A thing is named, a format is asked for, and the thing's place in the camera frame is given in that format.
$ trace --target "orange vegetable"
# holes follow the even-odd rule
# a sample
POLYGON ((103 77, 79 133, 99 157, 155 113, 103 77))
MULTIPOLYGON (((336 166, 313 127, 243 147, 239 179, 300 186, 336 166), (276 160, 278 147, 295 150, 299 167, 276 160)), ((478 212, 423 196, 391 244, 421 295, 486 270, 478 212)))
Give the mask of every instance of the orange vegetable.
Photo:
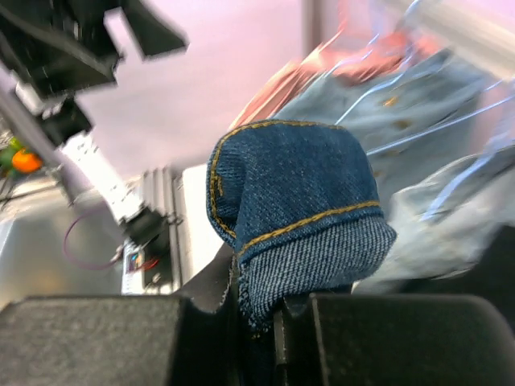
POLYGON ((21 149, 16 152, 12 159, 13 168, 22 173, 33 173, 39 169, 43 163, 41 159, 33 153, 29 153, 27 149, 21 149))

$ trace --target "blue jeans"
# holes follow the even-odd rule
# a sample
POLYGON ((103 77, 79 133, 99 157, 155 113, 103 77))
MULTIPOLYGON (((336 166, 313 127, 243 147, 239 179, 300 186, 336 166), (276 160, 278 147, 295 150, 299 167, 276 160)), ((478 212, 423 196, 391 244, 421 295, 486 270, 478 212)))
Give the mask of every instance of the blue jeans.
MULTIPOLYGON (((274 118, 334 125, 365 92, 396 76, 380 76, 352 87, 340 78, 321 76, 274 118)), ((340 124, 366 152, 471 112, 483 87, 477 70, 451 58, 449 51, 440 51, 409 68, 395 85, 367 96, 340 124)), ((388 212, 394 192, 468 154, 471 127, 469 122, 453 125, 370 156, 383 208, 388 212)))
POLYGON ((256 331, 285 296, 368 277, 395 240, 366 154, 339 126, 239 127, 216 145, 207 180, 208 218, 237 253, 240 309, 256 331))
POLYGON ((393 196, 389 223, 398 239, 382 266, 353 293, 392 293, 410 279, 461 273, 477 262, 502 224, 513 224, 515 146, 498 152, 460 184, 434 219, 421 221, 439 192, 476 159, 472 155, 455 161, 393 196))

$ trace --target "gray garment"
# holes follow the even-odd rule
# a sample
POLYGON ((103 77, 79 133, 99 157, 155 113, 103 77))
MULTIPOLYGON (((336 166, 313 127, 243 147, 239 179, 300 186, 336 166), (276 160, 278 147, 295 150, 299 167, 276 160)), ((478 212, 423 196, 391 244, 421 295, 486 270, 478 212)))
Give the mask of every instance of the gray garment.
MULTIPOLYGON (((321 76, 274 118, 335 124, 365 92, 398 74, 347 87, 340 78, 321 76)), ((397 85, 367 96, 340 123, 365 151, 420 133, 432 125, 470 113, 484 78, 447 50, 409 68, 397 85)), ((383 208, 391 195, 449 162, 469 154, 469 121, 369 157, 383 208)))
POLYGON ((389 223, 398 238, 379 270, 356 284, 354 294, 392 293, 410 279, 468 270, 502 224, 515 222, 515 146, 501 150, 459 185, 434 219, 420 220, 439 192, 477 157, 455 161, 393 195, 389 223))

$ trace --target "folded denim cloth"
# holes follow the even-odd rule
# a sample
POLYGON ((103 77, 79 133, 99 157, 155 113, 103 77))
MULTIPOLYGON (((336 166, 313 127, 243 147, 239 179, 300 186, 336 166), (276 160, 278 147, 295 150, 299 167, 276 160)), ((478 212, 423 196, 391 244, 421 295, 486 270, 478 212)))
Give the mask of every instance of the folded denim cloth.
POLYGON ((208 218, 238 255, 240 308, 257 331, 285 296, 368 277, 395 240, 365 152, 338 126, 239 127, 216 145, 207 180, 208 218))
MULTIPOLYGON (((333 76, 321 76, 274 118, 334 125, 372 87, 396 76, 379 76, 353 86, 333 76)), ((368 95, 340 125, 369 151, 471 112, 483 88, 482 74, 443 50, 409 68, 403 80, 368 95)), ((372 155, 369 160, 383 208, 388 212, 396 191, 468 154, 471 127, 466 121, 372 155)))
POLYGON ((477 263, 502 224, 515 221, 515 202, 506 196, 515 180, 515 146, 499 151, 461 183, 431 221, 421 221, 442 189, 477 157, 455 161, 393 195, 389 223, 398 238, 375 274, 355 285, 354 294, 397 292, 410 279, 466 271, 477 263))

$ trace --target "hanging clothes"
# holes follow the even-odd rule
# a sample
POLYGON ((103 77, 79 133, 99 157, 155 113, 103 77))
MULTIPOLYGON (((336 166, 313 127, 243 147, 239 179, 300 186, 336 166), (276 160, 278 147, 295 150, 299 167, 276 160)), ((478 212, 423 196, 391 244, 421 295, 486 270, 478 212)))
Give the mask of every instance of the hanging clothes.
POLYGON ((285 296, 373 274, 395 241, 366 154, 339 126, 241 126, 219 140, 207 180, 208 218, 237 254, 240 310, 257 331, 285 296))
POLYGON ((355 285, 355 294, 399 291, 409 280, 453 276, 470 269, 504 223, 515 224, 515 146, 499 151, 480 173, 454 190, 431 221, 432 201, 479 155, 462 158, 393 195, 390 225, 398 238, 384 263, 355 285))
MULTIPOLYGON (((334 124, 364 93, 395 76, 380 76, 358 85, 321 76, 274 118, 334 124)), ((443 50, 409 68, 399 84, 367 96, 341 125, 368 151, 470 113, 483 87, 482 74, 443 50)), ((385 211, 389 212, 393 193, 468 154, 471 128, 470 122, 453 125, 371 156, 385 211)))
MULTIPOLYGON (((360 58, 372 49, 368 47, 359 52, 332 51, 330 45, 340 34, 341 32, 328 43, 317 47, 306 59, 292 60, 279 70, 243 108, 229 129, 272 117, 318 75, 330 71, 341 61, 360 58)), ((393 33, 375 43, 372 53, 365 60, 343 65, 333 76, 342 76, 348 84, 359 84, 381 74, 394 72, 404 59, 406 43, 406 37, 402 33, 393 33)), ((437 50, 437 46, 429 38, 420 39, 417 47, 422 57, 437 50)))

